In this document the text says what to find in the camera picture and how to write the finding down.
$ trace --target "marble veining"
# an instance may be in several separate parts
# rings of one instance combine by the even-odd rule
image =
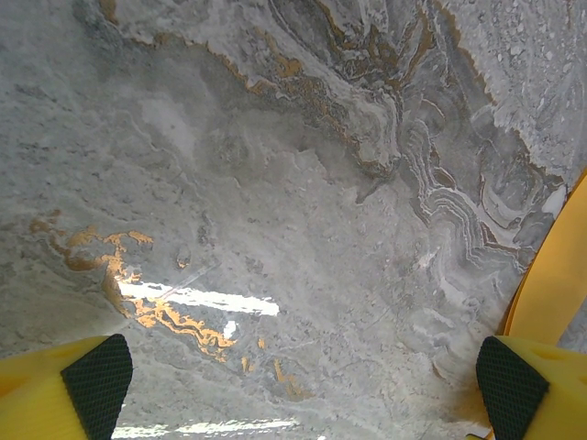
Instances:
[[[0,353],[125,334],[116,438],[482,434],[587,165],[585,5],[490,3],[3,5]]]

